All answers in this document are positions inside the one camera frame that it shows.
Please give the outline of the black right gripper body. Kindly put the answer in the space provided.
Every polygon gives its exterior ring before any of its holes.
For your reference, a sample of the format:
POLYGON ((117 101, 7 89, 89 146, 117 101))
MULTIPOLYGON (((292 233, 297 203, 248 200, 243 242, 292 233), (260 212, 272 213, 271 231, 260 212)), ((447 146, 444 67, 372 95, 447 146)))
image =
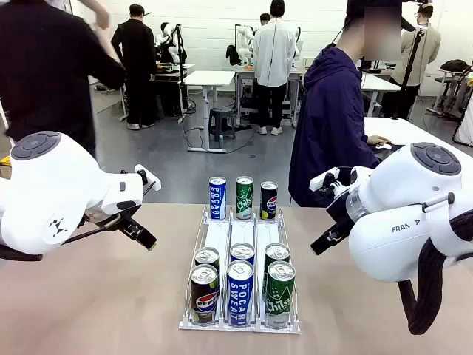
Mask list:
POLYGON ((327 208, 326 212, 338 226, 351 226, 352 219, 347 212, 348 195, 339 195, 327 208))

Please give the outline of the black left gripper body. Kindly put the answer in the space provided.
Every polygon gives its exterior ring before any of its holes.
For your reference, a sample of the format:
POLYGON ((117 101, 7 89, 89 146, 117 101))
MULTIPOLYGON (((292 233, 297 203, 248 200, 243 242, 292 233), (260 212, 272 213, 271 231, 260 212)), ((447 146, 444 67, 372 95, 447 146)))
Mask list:
POLYGON ((139 208, 140 206, 135 206, 108 215, 96 206, 95 208, 87 209, 84 212, 83 219, 85 222, 95 224, 98 228, 104 228, 105 231, 121 229, 125 231, 140 231, 140 224, 132 218, 139 208))

